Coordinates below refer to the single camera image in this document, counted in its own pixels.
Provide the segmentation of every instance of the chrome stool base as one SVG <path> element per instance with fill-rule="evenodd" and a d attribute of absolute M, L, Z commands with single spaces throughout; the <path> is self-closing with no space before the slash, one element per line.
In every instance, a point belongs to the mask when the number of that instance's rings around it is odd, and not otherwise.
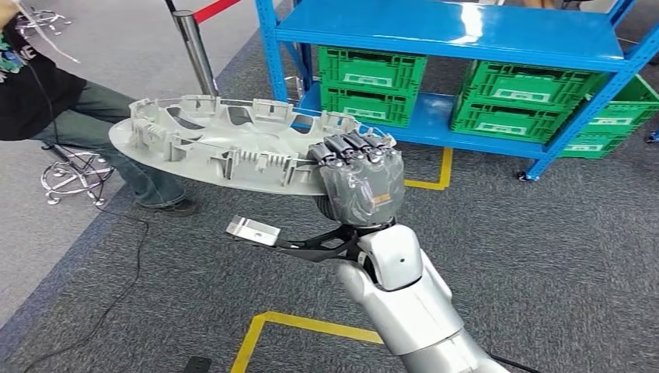
<path fill-rule="evenodd" d="M 36 22 L 32 22 L 23 14 L 19 14 L 19 21 L 16 25 L 16 29 L 19 31 L 21 36 L 26 39 L 29 39 L 33 35 L 33 33 L 28 33 L 27 30 L 34 30 L 38 27 L 48 27 L 51 29 L 55 36 L 60 36 L 61 31 L 55 27 L 56 23 L 61 21 L 59 23 L 65 25 L 72 24 L 72 22 L 66 19 L 66 17 L 61 14 L 57 14 L 52 10 L 37 10 L 33 6 L 30 6 L 30 15 Z"/>
<path fill-rule="evenodd" d="M 44 149 L 58 150 L 50 147 Z M 94 205 L 103 206 L 106 200 L 97 196 L 94 190 L 112 176 L 114 168 L 99 166 L 106 163 L 106 160 L 92 152 L 78 152 L 66 157 L 66 161 L 62 159 L 53 163 L 41 174 L 41 185 L 47 191 L 48 204 L 59 204 L 62 196 L 86 193 L 93 200 Z"/>

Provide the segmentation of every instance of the gray robotic hand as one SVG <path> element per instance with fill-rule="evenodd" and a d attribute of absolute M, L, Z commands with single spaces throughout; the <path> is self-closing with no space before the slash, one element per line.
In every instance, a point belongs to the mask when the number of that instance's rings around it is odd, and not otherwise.
<path fill-rule="evenodd" d="M 403 157 L 374 134 L 332 135 L 311 145 L 327 197 L 320 211 L 345 225 L 371 227 L 393 220 L 405 197 Z"/>

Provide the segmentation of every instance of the black cord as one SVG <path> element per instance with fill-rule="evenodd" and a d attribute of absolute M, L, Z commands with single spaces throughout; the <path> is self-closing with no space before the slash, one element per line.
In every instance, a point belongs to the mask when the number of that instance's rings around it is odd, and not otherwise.
<path fill-rule="evenodd" d="M 12 47 L 12 49 L 13 49 L 14 51 L 16 51 L 16 48 L 12 45 L 12 41 L 9 40 L 9 38 L 6 38 L 6 39 L 7 39 L 8 43 L 9 43 L 9 45 Z M 66 152 L 68 152 L 68 153 L 70 153 L 71 155 L 73 155 L 74 157 L 76 157 L 77 159 L 79 159 L 81 162 L 85 163 L 85 165 L 88 166 L 89 168 L 91 168 L 91 169 L 95 172 L 95 174 L 98 176 L 98 178 L 99 178 L 99 184 L 100 184 L 99 193 L 98 193 L 98 195 L 96 196 L 96 201 L 98 202 L 98 201 L 101 199 L 101 196 L 103 195 L 103 188 L 105 187 L 105 180 L 103 179 L 103 177 L 102 177 L 100 174 L 98 174 L 98 172 L 97 172 L 97 170 L 94 168 L 94 166 L 91 165 L 91 161 L 90 161 L 90 160 L 85 161 L 85 160 L 82 159 L 80 156 L 78 156 L 77 154 L 75 154 L 75 153 L 72 152 L 71 150 L 67 149 L 65 146 L 63 146 L 63 145 L 60 143 L 59 132 L 58 132 L 58 124 L 57 124 L 57 121 L 56 121 L 56 118 L 55 118 L 55 115 L 54 115 L 54 111 L 53 111 L 53 103 L 51 102 L 51 98 L 48 96 L 48 93 L 46 92 L 46 89 L 44 88 L 44 85 L 42 84 L 41 80 L 39 79 L 39 75 L 38 75 L 37 72 L 34 70 L 34 67 L 33 67 L 28 61 L 23 61 L 23 62 L 24 62 L 25 65 L 31 70 L 32 75 L 34 76 L 34 79 L 35 79 L 35 81 L 37 82 L 37 85 L 39 86 L 40 91 L 43 93 L 44 98 L 46 99 L 46 102 L 47 102 L 47 105 L 48 105 L 48 112 L 49 112 L 49 114 L 50 114 L 51 122 L 52 122 L 52 124 L 53 124 L 53 131 L 54 131 L 54 136 L 55 136 L 55 144 L 56 144 L 57 146 L 59 146 L 60 148 L 64 149 Z M 112 301 L 112 303 L 110 303 L 110 305 L 105 309 L 105 311 L 103 311 L 103 314 L 98 318 L 98 320 L 96 320 L 96 324 L 94 324 L 94 327 L 92 328 L 92 330 L 91 330 L 89 333 L 87 333 L 87 334 L 86 334 L 83 338 L 81 338 L 80 340 L 78 340 L 78 341 L 76 341 L 76 342 L 74 342 L 74 343 L 68 345 L 67 347 L 61 348 L 61 349 L 59 349 L 59 350 L 55 350 L 55 351 L 53 351 L 53 352 L 51 352 L 51 353 L 49 353 L 49 354 L 45 354 L 44 356 L 41 356 L 41 357 L 37 358 L 35 361 L 33 361 L 32 363 L 30 363 L 30 365 L 28 365 L 27 368 L 25 368 L 25 370 L 23 370 L 23 373 L 27 373 L 27 372 L 31 371 L 31 370 L 34 369 L 39 363 L 42 363 L 42 362 L 44 362 L 44 361 L 46 361 L 46 360 L 49 360 L 49 359 L 51 359 L 52 357 L 56 357 L 56 356 L 58 356 L 58 355 L 60 355 L 60 354 L 64 354 L 64 353 L 66 353 L 66 352 L 68 352 L 68 351 L 70 351 L 70 350 L 74 350 L 74 349 L 76 349 L 76 348 L 78 348 L 78 347 L 82 347 L 82 346 L 84 346 L 85 344 L 87 344 L 87 343 L 88 343 L 88 342 L 89 342 L 89 341 L 90 341 L 90 340 L 91 340 L 91 339 L 92 339 L 92 338 L 98 333 L 98 331 L 99 331 L 101 325 L 102 325 L 103 322 L 107 319 L 107 316 L 108 316 L 108 315 L 110 314 L 110 312 L 114 309 L 114 307 L 115 307 L 119 302 L 123 301 L 123 300 L 128 296 L 128 294 L 130 293 L 130 291 L 133 289 L 133 287 L 136 285 L 136 283 L 137 283 L 137 282 L 139 281 L 139 279 L 140 279 L 140 276 L 141 276 L 141 253 L 142 253 L 142 247 L 144 246 L 144 243 L 145 243 L 146 237 L 147 237 L 147 235 L 148 235 L 149 229 L 151 228 L 150 225 L 149 225 L 149 223 L 148 223 L 148 221 L 145 221 L 145 220 L 142 220 L 142 219 L 139 219 L 139 218 L 134 218 L 134 217 L 131 217 L 131 216 L 128 216 L 128 215 L 125 215 L 125 214 L 118 214 L 118 213 L 115 213 L 115 212 L 111 212 L 111 211 L 103 210 L 102 208 L 100 208 L 100 207 L 98 207 L 98 206 L 95 206 L 95 207 L 96 207 L 96 209 L 98 209 L 99 211 L 104 212 L 104 213 L 106 213 L 106 214 L 110 214 L 110 215 L 117 216 L 117 217 L 120 217 L 120 218 L 126 218 L 126 219 L 129 219 L 129 220 L 132 220 L 132 221 L 136 221 L 136 222 L 142 223 L 142 224 L 144 225 L 145 230 L 144 230 L 144 232 L 142 233 L 142 237 L 140 238 L 140 242 L 139 242 L 138 249 L 137 249 L 136 264 L 135 264 L 135 276 L 134 276 L 133 280 L 129 283 L 129 285 L 126 286 L 126 288 L 125 288 L 125 289 L 119 294 L 119 296 L 117 296 L 117 297 Z"/>
<path fill-rule="evenodd" d="M 486 351 L 486 352 L 487 352 L 488 355 L 490 355 L 491 358 L 493 358 L 493 359 L 496 360 L 496 361 L 499 361 L 500 363 L 504 363 L 504 364 L 506 364 L 506 365 L 510 365 L 511 367 L 519 368 L 519 369 L 521 369 L 522 371 L 527 371 L 528 373 L 542 373 L 541 371 L 535 370 L 535 369 L 533 369 L 533 368 L 529 368 L 529 367 L 527 367 L 526 365 L 522 365 L 522 364 L 516 363 L 516 362 L 514 362 L 514 361 L 512 361 L 512 360 L 508 360 L 508 359 L 505 358 L 505 357 L 497 356 L 497 355 L 495 355 L 495 354 L 492 354 L 492 353 L 489 352 L 489 351 Z"/>

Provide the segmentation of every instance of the jeans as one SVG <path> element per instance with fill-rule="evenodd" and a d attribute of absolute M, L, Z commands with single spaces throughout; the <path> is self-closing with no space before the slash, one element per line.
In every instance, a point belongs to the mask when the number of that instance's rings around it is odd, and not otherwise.
<path fill-rule="evenodd" d="M 166 207 L 185 198 L 185 190 L 173 176 L 142 165 L 116 150 L 108 131 L 113 124 L 131 116 L 128 108 L 135 100 L 93 82 L 88 82 L 80 100 L 55 118 L 33 140 L 55 143 L 100 154 L 124 178 L 144 207 Z"/>

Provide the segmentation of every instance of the green crate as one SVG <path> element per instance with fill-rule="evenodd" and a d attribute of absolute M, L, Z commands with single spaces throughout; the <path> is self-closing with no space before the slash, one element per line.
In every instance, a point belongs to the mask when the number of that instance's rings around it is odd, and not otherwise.
<path fill-rule="evenodd" d="M 365 92 L 416 93 L 427 60 L 427 56 L 419 54 L 318 47 L 318 68 L 323 84 Z"/>
<path fill-rule="evenodd" d="M 602 159 L 626 138 L 626 134 L 579 134 L 560 153 L 560 158 Z"/>
<path fill-rule="evenodd" d="M 464 103 L 458 97 L 451 129 L 463 134 L 545 144 L 558 131 L 569 114 L 519 109 L 486 103 Z"/>
<path fill-rule="evenodd" d="M 569 113 L 600 79 L 592 71 L 474 61 L 462 92 L 468 101 Z"/>
<path fill-rule="evenodd" d="M 659 111 L 659 95 L 637 75 L 582 134 L 631 134 Z"/>
<path fill-rule="evenodd" d="M 407 127 L 417 95 L 397 96 L 320 85 L 323 110 L 350 114 L 366 123 Z"/>

